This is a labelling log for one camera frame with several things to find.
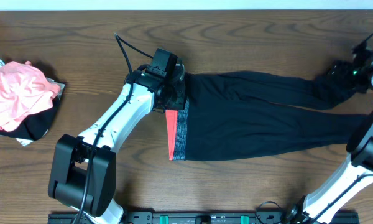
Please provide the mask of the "black leggings red waistband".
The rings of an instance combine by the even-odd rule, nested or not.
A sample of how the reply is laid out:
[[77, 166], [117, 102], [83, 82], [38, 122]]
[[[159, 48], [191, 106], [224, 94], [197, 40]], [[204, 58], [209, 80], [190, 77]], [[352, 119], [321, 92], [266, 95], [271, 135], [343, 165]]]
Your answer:
[[363, 114], [329, 110], [355, 93], [325, 77], [188, 74], [186, 104], [166, 113], [169, 158], [226, 161], [345, 144]]

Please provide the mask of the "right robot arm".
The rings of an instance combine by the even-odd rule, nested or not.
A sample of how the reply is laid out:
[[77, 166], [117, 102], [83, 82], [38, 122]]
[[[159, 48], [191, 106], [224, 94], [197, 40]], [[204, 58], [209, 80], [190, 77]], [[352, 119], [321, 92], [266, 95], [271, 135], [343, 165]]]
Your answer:
[[[373, 50], [366, 57], [367, 41], [354, 48], [358, 66], [353, 74], [362, 75], [373, 89]], [[373, 111], [349, 139], [346, 160], [314, 192], [303, 197], [281, 223], [330, 223], [340, 208], [359, 191], [373, 184]]]

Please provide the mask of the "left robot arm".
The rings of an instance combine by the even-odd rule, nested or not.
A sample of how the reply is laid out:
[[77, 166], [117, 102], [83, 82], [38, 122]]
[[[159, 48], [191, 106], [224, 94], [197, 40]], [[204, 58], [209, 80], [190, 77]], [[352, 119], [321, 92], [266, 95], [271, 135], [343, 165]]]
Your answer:
[[49, 223], [121, 223], [115, 202], [116, 155], [136, 124], [153, 110], [186, 105], [185, 67], [173, 53], [157, 49], [150, 64], [125, 79], [117, 100], [77, 137], [64, 134], [55, 146], [49, 197], [77, 210], [54, 213]]

